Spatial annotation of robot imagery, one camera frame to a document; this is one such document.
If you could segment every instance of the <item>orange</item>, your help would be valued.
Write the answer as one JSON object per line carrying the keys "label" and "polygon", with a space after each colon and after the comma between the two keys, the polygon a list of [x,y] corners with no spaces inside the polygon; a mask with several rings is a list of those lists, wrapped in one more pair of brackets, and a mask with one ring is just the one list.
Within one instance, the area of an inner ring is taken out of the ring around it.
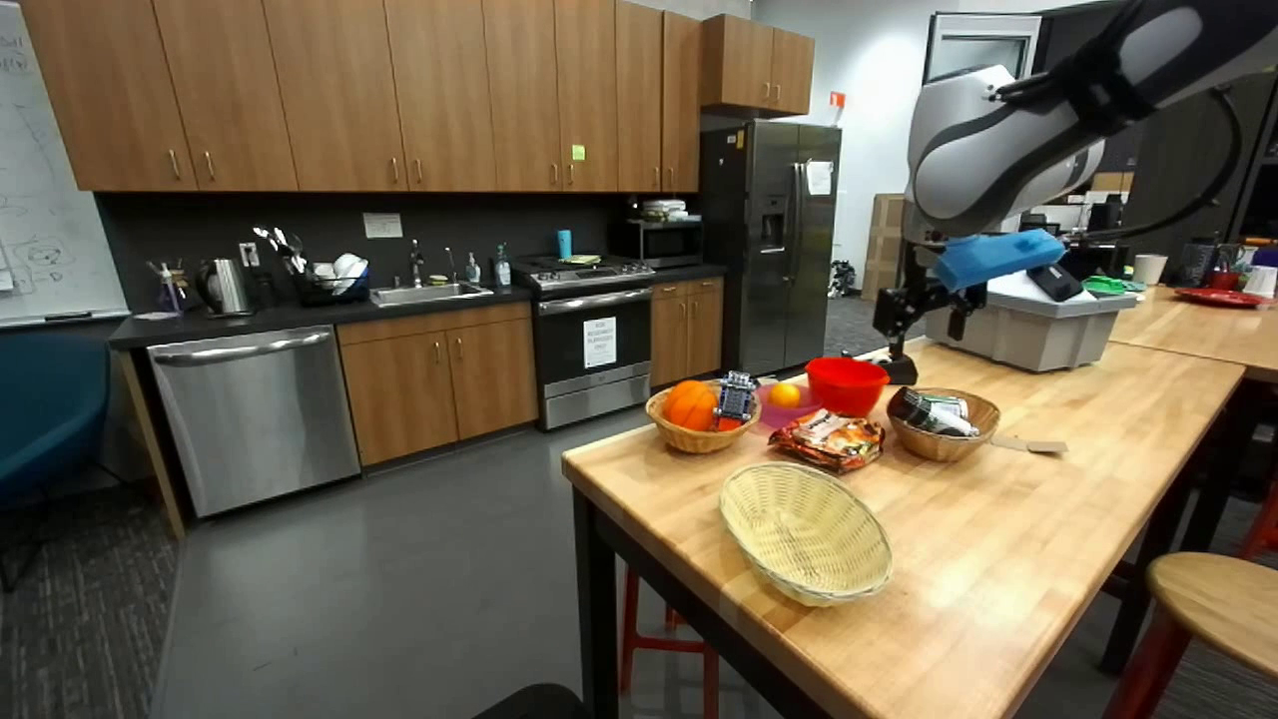
{"label": "orange", "polygon": [[799,384],[772,384],[765,388],[765,405],[772,408],[799,408],[804,405],[804,388]]}
{"label": "orange", "polygon": [[662,418],[692,426],[692,430],[712,430],[715,426],[715,408],[719,408],[719,388],[715,384],[675,384]]}

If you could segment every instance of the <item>woven basket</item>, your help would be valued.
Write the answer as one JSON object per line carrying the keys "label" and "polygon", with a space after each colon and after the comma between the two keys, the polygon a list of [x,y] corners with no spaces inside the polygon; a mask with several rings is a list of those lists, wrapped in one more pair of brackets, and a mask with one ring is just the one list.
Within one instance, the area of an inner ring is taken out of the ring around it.
{"label": "woven basket", "polygon": [[840,607],[892,578],[892,543],[867,503],[804,462],[735,477],[719,514],[751,567],[804,607]]}
{"label": "woven basket", "polygon": [[662,417],[667,390],[669,390],[669,388],[662,388],[662,390],[655,390],[655,396],[647,398],[647,418],[655,422],[655,430],[662,434],[662,445],[667,445],[669,453],[685,453],[685,457],[723,453],[723,449],[731,449],[737,434],[747,434],[747,430],[759,422],[759,405],[756,405],[751,422],[731,426],[731,430],[692,430],[692,426],[667,422],[667,417]]}
{"label": "woven basket", "polygon": [[900,434],[900,445],[922,461],[934,461],[934,462],[957,462],[962,457],[970,457],[976,449],[985,445],[985,434],[993,434],[998,426],[998,405],[984,398],[984,396],[970,396],[970,390],[954,390],[954,388],[920,388],[926,396],[962,396],[965,398],[965,418],[978,426],[978,434],[938,434],[938,430],[926,430],[926,426],[913,426],[904,418],[904,390],[892,396],[886,405],[886,418],[892,418],[892,434]]}

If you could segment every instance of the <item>cabinet handle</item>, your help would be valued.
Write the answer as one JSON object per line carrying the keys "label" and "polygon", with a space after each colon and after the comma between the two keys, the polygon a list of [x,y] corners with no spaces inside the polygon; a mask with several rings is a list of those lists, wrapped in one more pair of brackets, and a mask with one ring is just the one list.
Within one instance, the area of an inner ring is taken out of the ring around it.
{"label": "cabinet handle", "polygon": [[165,157],[169,157],[172,184],[182,184],[182,172],[177,169],[177,147],[169,147]]}
{"label": "cabinet handle", "polygon": [[200,157],[202,157],[202,177],[209,177],[209,184],[216,184],[210,151],[202,147]]}

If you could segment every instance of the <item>microwave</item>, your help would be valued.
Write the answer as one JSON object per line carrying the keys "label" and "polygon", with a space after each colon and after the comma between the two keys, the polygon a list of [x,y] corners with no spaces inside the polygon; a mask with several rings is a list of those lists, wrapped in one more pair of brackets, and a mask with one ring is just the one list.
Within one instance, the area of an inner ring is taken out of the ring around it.
{"label": "microwave", "polygon": [[624,219],[607,251],[635,255],[652,268],[703,263],[703,219]]}

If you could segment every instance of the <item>stainless steel refrigerator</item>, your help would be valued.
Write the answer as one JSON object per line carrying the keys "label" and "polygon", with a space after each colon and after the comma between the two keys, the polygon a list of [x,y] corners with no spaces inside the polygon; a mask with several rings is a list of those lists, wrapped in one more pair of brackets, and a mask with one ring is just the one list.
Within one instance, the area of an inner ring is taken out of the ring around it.
{"label": "stainless steel refrigerator", "polygon": [[703,248],[728,263],[723,358],[791,370],[827,345],[840,127],[703,132]]}

